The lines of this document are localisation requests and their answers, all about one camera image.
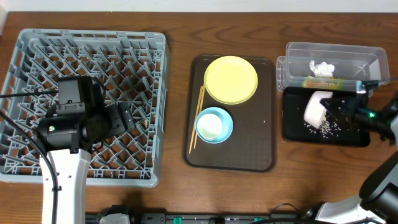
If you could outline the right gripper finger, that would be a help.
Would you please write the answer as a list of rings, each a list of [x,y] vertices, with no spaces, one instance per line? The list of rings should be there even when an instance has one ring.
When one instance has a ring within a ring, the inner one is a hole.
[[[389,80],[361,80],[356,82],[357,93],[369,93],[381,85],[389,83]]]
[[[358,108],[355,97],[323,98],[320,103],[338,120],[350,120]]]

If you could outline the white pink bowl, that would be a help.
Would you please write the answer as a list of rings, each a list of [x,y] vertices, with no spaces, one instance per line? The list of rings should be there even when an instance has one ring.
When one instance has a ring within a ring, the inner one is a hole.
[[[320,103],[322,99],[332,98],[331,91],[315,91],[310,97],[304,112],[304,121],[318,129],[326,120],[326,109]]]

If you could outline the green orange snack wrapper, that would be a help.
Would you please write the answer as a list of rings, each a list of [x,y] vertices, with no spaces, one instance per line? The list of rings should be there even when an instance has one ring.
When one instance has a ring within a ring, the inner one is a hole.
[[[346,85],[345,80],[338,78],[314,78],[307,77],[301,84],[303,88],[317,88],[330,90],[343,90]]]

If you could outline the white paper napkin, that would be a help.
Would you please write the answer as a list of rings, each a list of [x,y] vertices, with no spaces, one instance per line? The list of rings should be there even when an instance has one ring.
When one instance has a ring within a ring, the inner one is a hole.
[[[315,61],[311,60],[309,67],[315,78],[333,78],[335,66],[332,64],[327,64],[326,62],[315,64]]]

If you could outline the white small cup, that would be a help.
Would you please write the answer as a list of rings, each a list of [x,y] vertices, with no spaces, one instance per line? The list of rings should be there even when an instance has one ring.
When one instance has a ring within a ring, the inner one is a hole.
[[[223,123],[219,116],[213,113],[200,114],[198,133],[202,139],[206,141],[215,140],[221,134],[222,130]]]

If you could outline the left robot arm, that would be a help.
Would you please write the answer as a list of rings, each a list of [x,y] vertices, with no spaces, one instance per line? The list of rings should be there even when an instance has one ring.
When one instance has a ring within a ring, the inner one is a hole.
[[[93,151],[106,139],[134,127],[129,103],[66,103],[39,121],[35,140],[40,157],[44,196],[42,223],[85,221],[86,178]]]

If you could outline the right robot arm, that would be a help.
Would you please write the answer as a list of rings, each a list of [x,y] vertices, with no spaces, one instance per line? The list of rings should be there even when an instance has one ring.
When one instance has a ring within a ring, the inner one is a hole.
[[[381,140],[397,144],[397,98],[379,111],[367,107],[368,93],[386,80],[356,83],[356,95],[334,97],[331,91],[315,91],[304,112],[304,120],[319,128],[327,114],[349,128],[379,133]],[[397,154],[393,153],[362,184],[359,194],[339,202],[325,202],[309,210],[315,223],[397,223]]]

